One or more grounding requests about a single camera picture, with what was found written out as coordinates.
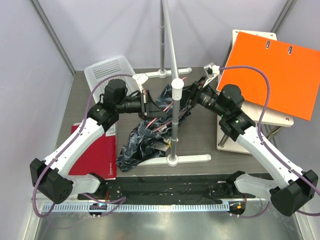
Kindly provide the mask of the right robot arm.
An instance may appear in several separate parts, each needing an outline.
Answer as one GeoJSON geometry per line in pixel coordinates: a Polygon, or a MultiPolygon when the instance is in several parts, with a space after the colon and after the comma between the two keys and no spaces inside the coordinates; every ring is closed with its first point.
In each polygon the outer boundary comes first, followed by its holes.
{"type": "Polygon", "coordinates": [[[220,116],[219,126],[224,136],[245,148],[271,175],[272,180],[260,179],[247,173],[234,173],[226,184],[226,193],[233,198],[242,193],[263,198],[282,215],[290,217],[315,195],[318,175],[305,171],[286,158],[261,133],[256,123],[242,111],[244,97],[238,86],[227,84],[217,94],[205,78],[182,89],[180,106],[199,104],[220,116]]]}

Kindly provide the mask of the dark shark-print shorts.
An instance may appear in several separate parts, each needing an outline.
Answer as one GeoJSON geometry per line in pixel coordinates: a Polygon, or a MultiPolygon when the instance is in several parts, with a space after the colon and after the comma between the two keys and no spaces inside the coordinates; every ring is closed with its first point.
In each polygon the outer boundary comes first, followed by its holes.
{"type": "Polygon", "coordinates": [[[166,155],[166,151],[153,149],[154,143],[164,143],[172,136],[172,87],[166,85],[155,100],[157,106],[166,112],[167,117],[142,120],[129,134],[116,159],[116,165],[121,172],[128,172],[138,164],[166,155]]]}

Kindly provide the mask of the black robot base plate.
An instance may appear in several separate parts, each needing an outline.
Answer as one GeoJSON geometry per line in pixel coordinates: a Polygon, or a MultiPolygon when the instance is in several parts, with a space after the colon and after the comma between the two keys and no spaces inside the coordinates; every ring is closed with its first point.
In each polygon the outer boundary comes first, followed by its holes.
{"type": "Polygon", "coordinates": [[[130,176],[106,180],[97,193],[98,200],[114,201],[126,197],[127,205],[205,205],[224,199],[253,199],[227,182],[227,174],[130,176]]]}

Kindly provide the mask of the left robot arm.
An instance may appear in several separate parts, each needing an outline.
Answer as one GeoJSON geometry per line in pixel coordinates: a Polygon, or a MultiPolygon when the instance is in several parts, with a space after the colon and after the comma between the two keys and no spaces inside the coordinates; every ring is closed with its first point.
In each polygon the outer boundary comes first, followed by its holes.
{"type": "Polygon", "coordinates": [[[104,180],[96,173],[69,174],[79,157],[119,120],[120,114],[138,114],[143,120],[167,115],[156,105],[149,90],[139,90],[135,95],[127,92],[124,80],[110,79],[102,99],[86,109],[78,129],[45,159],[35,158],[30,163],[33,201],[37,192],[56,205],[72,195],[90,194],[97,200],[106,195],[104,180]]]}

